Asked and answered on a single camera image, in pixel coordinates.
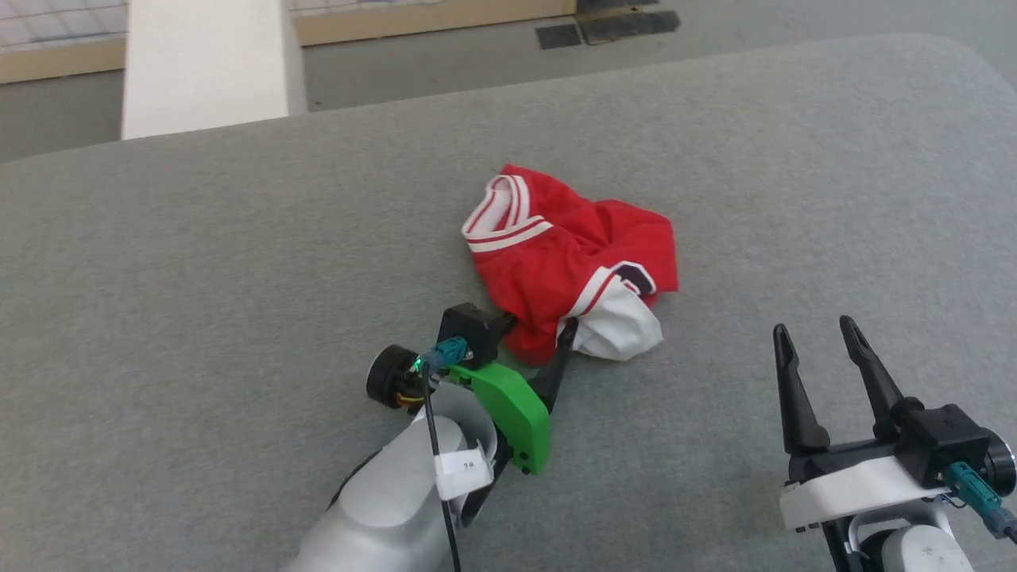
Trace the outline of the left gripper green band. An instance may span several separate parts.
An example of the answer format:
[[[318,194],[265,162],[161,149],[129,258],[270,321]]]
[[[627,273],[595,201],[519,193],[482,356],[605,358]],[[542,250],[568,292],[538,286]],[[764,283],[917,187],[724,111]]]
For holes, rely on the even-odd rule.
[[[531,386],[522,374],[501,363],[480,369],[450,367],[451,380],[473,392],[505,436],[512,463],[529,474],[541,474],[550,457],[550,412],[562,388],[577,329],[578,319],[573,316],[557,334],[552,358],[531,377]]]

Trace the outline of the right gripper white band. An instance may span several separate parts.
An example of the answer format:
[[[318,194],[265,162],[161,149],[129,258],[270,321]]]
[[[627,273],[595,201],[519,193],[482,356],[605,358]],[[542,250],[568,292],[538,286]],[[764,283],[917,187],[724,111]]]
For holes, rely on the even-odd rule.
[[[904,400],[891,374],[849,314],[839,318],[845,348],[860,370],[874,416],[874,437],[894,442],[899,430],[894,406]],[[891,444],[875,439],[830,446],[829,432],[811,407],[799,356],[784,323],[772,331],[784,451],[788,478],[779,511],[788,530],[839,528],[854,531],[869,524],[903,520],[950,530],[941,500],[943,485],[926,487],[906,470]]]

